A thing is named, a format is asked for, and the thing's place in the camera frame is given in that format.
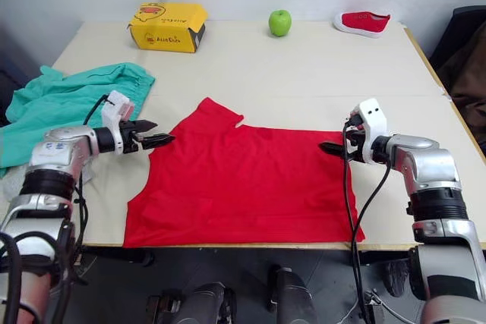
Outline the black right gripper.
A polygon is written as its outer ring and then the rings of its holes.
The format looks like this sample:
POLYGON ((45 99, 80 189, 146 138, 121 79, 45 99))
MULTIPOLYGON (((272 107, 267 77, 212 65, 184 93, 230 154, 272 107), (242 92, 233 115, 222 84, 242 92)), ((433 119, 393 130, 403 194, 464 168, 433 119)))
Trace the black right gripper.
POLYGON ((347 129, 345 132, 346 142, 343 145, 332 142, 322 142, 319 148, 326 154, 332 156, 343 156, 346 161, 364 162, 363 147, 365 136, 361 135, 359 129, 347 129))

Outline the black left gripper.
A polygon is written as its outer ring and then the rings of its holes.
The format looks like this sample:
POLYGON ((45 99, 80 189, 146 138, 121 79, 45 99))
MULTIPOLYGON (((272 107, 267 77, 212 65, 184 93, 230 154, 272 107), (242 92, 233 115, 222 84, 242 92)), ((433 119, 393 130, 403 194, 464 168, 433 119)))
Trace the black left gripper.
POLYGON ((123 153, 137 152, 139 150, 138 145, 141 142, 143 149, 156 149, 171 143, 175 139, 175 136, 171 134, 154 134, 148 137, 141 135, 157 126, 157 123, 148 120, 120 121, 119 130, 123 143, 123 153))

